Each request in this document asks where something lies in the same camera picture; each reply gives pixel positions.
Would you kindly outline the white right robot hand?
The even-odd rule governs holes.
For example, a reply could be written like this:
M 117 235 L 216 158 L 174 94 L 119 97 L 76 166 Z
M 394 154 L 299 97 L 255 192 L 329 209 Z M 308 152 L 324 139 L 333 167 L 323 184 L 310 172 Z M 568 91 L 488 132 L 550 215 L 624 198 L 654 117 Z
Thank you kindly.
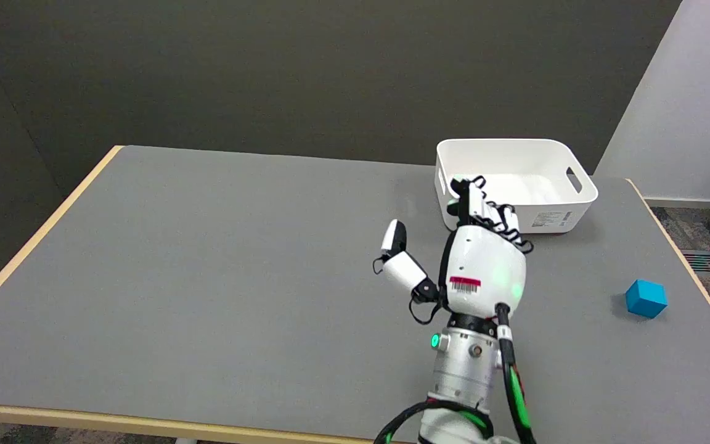
M 484 176 L 456 177 L 450 189 L 454 198 L 446 211 L 456 224 L 443 247 L 437 280 L 408 252 L 406 226 L 397 219 L 384 233 L 373 273 L 409 294 L 409 308 L 433 304 L 432 316 L 447 310 L 485 320 L 509 317 L 522 298 L 526 256 L 534 245 L 520 231 L 515 206 L 488 198 Z

